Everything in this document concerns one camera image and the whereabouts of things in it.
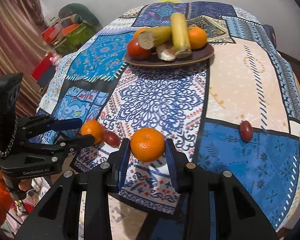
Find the person's left hand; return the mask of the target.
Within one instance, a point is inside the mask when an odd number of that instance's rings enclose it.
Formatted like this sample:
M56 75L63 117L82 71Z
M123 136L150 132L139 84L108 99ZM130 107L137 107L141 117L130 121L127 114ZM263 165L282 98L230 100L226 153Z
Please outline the person's left hand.
M1 176L8 191L28 191L31 188L32 179L8 178L8 176L2 171Z

